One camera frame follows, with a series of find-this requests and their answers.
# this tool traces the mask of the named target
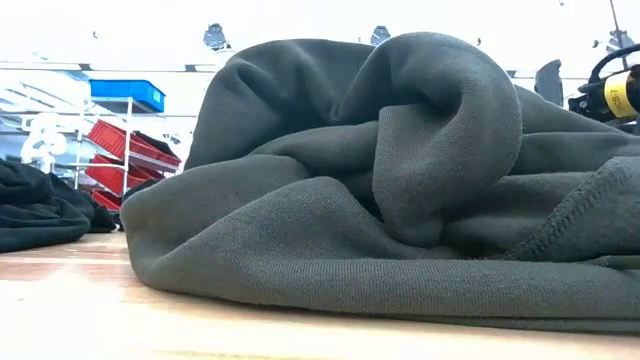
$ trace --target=red plastic crate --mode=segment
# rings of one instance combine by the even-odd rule
[[[98,204],[106,207],[107,210],[120,211],[120,206],[122,206],[122,199],[108,191],[93,190],[91,192],[91,197]]]
[[[96,154],[91,159],[92,164],[114,164],[122,165],[121,161],[111,159],[103,155]],[[107,189],[113,191],[116,194],[122,194],[122,186],[124,180],[124,171],[119,168],[106,168],[106,167],[88,167],[85,170],[85,174],[90,176]],[[147,180],[155,179],[155,177],[148,174],[146,171],[141,170],[139,167],[129,164],[129,172],[127,174],[127,187],[132,188],[138,186]]]
[[[89,132],[89,139],[118,159],[124,159],[126,132],[104,120],[98,120]],[[129,162],[154,170],[175,172],[181,160],[165,154],[138,136],[131,134]]]

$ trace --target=yellow label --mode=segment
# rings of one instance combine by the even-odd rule
[[[631,81],[629,72],[615,74],[604,83],[604,98],[611,112],[617,118],[638,115],[627,97],[627,83]]]

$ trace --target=blue plastic bin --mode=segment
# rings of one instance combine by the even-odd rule
[[[132,97],[135,113],[164,112],[165,94],[147,80],[89,80],[94,102],[117,113],[127,112],[126,100]]]

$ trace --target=wooden surface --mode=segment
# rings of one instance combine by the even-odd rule
[[[122,234],[0,255],[0,359],[467,356],[637,360],[640,338],[340,318],[163,293],[135,278]]]

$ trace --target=black machine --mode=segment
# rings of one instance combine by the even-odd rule
[[[600,78],[600,71],[612,60],[638,51],[640,44],[635,44],[600,60],[591,71],[588,83],[578,88],[583,95],[569,99],[569,110],[617,127],[636,120],[640,114],[640,64],[605,78]]]

